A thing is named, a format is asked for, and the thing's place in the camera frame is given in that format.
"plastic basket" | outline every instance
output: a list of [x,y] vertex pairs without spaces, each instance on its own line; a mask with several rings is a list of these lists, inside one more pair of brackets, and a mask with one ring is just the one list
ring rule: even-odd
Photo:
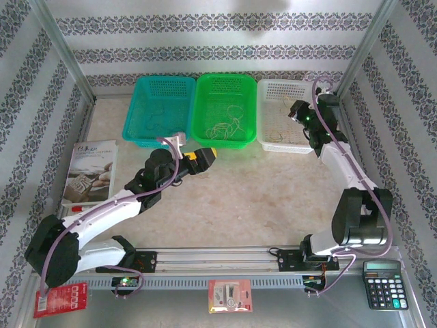
[[[205,74],[197,80],[191,133],[201,145],[243,148],[256,138],[256,81],[243,74]],[[240,128],[234,124],[238,119]],[[227,136],[211,136],[218,123],[233,124]]]
[[303,127],[288,117],[296,100],[311,103],[311,82],[262,79],[257,90],[257,140],[269,152],[308,154]]
[[190,137],[196,81],[191,77],[141,77],[135,84],[123,138],[139,147],[165,148],[157,137]]

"robotic arm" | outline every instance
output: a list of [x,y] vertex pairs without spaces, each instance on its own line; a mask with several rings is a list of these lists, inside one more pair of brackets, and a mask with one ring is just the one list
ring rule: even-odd
[[304,261],[307,262],[323,262],[326,257],[344,247],[386,243],[386,224],[382,213],[365,188],[364,182],[375,193],[388,216],[393,203],[391,192],[387,189],[379,189],[365,175],[352,156],[348,140],[341,131],[337,130],[337,120],[332,110],[320,99],[318,109],[323,121],[346,152],[343,153],[333,141],[332,136],[326,132],[309,103],[302,100],[294,103],[289,117],[304,126],[304,134],[310,146],[317,157],[329,167],[335,181],[343,190],[330,229],[308,235],[300,244]]
[[135,195],[154,191],[168,183],[175,174],[176,161],[179,162],[178,172],[171,183],[175,187],[182,183],[184,176],[205,172],[216,158],[214,148],[201,148],[182,154],[179,151],[181,140],[184,141],[181,135],[167,140],[175,144],[179,158],[173,159],[166,149],[154,150],[144,168],[112,198],[79,214],[63,219],[49,215],[42,220],[25,252],[25,259],[39,275],[42,275],[44,262],[56,239],[74,225],[74,222],[79,222],[81,217],[89,216],[82,223],[74,225],[57,244],[46,272],[48,287],[58,287],[75,273],[96,267],[131,267],[135,248],[122,236],[114,236],[103,242],[90,243],[90,240],[115,224],[136,217],[155,205],[161,199],[161,192],[144,197]]

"small packaged item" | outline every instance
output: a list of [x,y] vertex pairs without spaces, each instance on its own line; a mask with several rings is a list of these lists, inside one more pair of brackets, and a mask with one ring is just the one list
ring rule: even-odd
[[252,290],[249,279],[210,280],[208,283],[210,313],[252,312]]

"red package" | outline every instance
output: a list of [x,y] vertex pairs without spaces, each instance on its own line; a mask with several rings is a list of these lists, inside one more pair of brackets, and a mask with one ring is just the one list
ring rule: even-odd
[[210,280],[208,282],[210,313],[252,312],[252,290],[249,279]]
[[44,318],[56,314],[83,310],[87,307],[88,285],[86,282],[50,289],[47,297],[40,298],[36,292],[33,317]]

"calculator display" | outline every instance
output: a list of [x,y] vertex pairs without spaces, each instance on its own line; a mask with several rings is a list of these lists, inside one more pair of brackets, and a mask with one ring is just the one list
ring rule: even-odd
[[395,270],[395,269],[397,269],[396,263],[390,263],[390,262],[367,263],[367,270]]

